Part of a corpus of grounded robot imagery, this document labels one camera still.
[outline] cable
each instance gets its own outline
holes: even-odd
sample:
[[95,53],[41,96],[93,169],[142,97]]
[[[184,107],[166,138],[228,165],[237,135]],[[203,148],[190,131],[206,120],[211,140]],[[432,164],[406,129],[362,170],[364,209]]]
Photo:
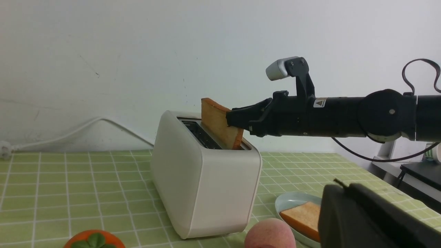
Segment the cable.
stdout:
[[436,147],[436,146],[439,144],[439,142],[433,143],[431,146],[429,146],[428,148],[426,148],[426,149],[424,149],[424,150],[422,150],[422,151],[420,151],[420,152],[418,152],[418,153],[415,153],[415,154],[412,154],[412,155],[409,155],[409,156],[406,156],[406,157],[402,157],[402,158],[394,158],[394,159],[375,159],[375,158],[368,158],[368,157],[365,157],[365,156],[363,156],[363,155],[360,155],[360,154],[358,154],[358,153],[352,151],[351,149],[345,147],[345,146],[344,146],[342,143],[340,143],[340,141],[338,141],[336,138],[332,138],[332,139],[333,139],[333,140],[334,140],[339,146],[341,146],[343,149],[345,149],[346,151],[350,152],[351,154],[353,154],[353,155],[355,155],[355,156],[357,156],[357,157],[359,157],[359,158],[366,159],[366,160],[371,161],[371,162],[384,162],[384,163],[387,163],[387,162],[398,162],[398,161],[401,161],[401,160],[405,160],[405,159],[409,159],[409,158],[414,158],[414,157],[416,157],[416,156],[419,156],[419,155],[421,155],[421,154],[423,154],[423,153],[425,153],[425,152],[427,152],[427,151],[433,149],[434,147]]
[[409,82],[409,80],[406,78],[406,67],[407,67],[410,63],[413,63],[413,62],[415,62],[415,61],[419,61],[419,60],[428,63],[429,65],[431,65],[431,66],[436,70],[437,74],[436,74],[436,76],[435,76],[434,88],[435,88],[435,90],[436,90],[438,93],[441,93],[441,90],[438,89],[438,87],[437,87],[437,81],[438,81],[438,78],[440,77],[440,74],[441,74],[441,68],[440,68],[440,66],[439,66],[437,63],[435,63],[434,61],[431,61],[431,60],[428,60],[428,59],[416,59],[416,60],[412,60],[412,61],[410,61],[409,63],[407,63],[407,64],[403,67],[403,71],[401,72],[401,75],[402,75],[402,77],[403,77],[404,82],[405,82],[405,83],[406,83],[406,84],[412,89],[412,96],[415,95],[415,87],[414,87],[414,86],[411,84],[411,82]]
[[77,129],[75,129],[75,130],[73,130],[73,131],[71,131],[71,132],[69,132],[69,133],[67,133],[67,134],[65,134],[65,135],[63,135],[61,137],[53,138],[53,139],[48,139],[48,140],[43,140],[43,141],[34,142],[34,143],[14,145],[14,146],[12,146],[12,151],[22,150],[24,148],[35,147],[35,146],[39,146],[39,145],[44,145],[44,144],[49,144],[49,143],[60,141],[60,140],[65,139],[65,138],[67,138],[69,136],[72,136],[73,134],[75,134],[75,133],[85,129],[86,127],[88,127],[88,126],[90,126],[90,125],[92,125],[95,122],[100,121],[100,120],[105,120],[105,121],[107,121],[107,122],[109,122],[109,123],[111,123],[113,125],[116,125],[116,126],[118,126],[120,128],[123,128],[124,130],[126,130],[129,133],[131,133],[134,136],[136,136],[138,139],[144,141],[145,143],[147,143],[147,144],[149,144],[151,146],[154,146],[154,143],[155,143],[154,140],[150,140],[147,137],[143,137],[142,135],[136,133],[135,131],[132,131],[131,129],[125,127],[124,125],[117,123],[115,120],[112,120],[112,119],[106,118],[106,117],[97,117],[95,119],[92,119],[92,120],[86,122],[81,127],[77,128]]

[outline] plug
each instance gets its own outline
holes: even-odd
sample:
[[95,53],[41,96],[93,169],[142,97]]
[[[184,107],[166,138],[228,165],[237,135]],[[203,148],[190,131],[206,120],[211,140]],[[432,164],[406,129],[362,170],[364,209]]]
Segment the plug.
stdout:
[[12,146],[7,141],[0,141],[0,155],[4,160],[8,160],[12,154]]

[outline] plate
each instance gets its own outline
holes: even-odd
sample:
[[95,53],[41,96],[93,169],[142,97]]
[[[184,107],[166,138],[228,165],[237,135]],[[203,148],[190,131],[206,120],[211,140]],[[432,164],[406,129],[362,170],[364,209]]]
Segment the plate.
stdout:
[[[303,192],[284,193],[284,194],[280,195],[279,197],[277,197],[277,199],[276,199],[277,217],[283,221],[282,217],[279,214],[281,211],[300,206],[300,205],[307,203],[307,202],[312,202],[312,203],[315,203],[315,204],[321,206],[321,198],[320,197],[316,197],[314,195],[310,195],[310,194],[303,193]],[[318,242],[306,237],[305,235],[297,232],[292,227],[291,227],[291,230],[292,230],[292,233],[294,234],[295,240],[298,240],[299,242],[301,242],[305,245],[308,245],[312,248],[320,248],[320,243],[318,243]]]

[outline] peach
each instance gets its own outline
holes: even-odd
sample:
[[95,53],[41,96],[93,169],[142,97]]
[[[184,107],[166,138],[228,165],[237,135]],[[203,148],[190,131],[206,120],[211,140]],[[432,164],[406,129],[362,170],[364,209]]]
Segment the peach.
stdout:
[[288,224],[269,218],[251,227],[245,237],[245,248],[295,248],[295,238]]

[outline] toast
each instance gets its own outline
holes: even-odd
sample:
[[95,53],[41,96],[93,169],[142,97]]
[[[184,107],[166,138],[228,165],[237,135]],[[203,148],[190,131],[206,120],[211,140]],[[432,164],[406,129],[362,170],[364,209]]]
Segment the toast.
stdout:
[[227,124],[228,108],[210,98],[201,99],[202,124],[205,125],[230,150],[240,150],[243,129],[229,127]]
[[320,242],[318,235],[319,205],[307,202],[300,206],[281,211],[280,216],[299,233],[316,242]]

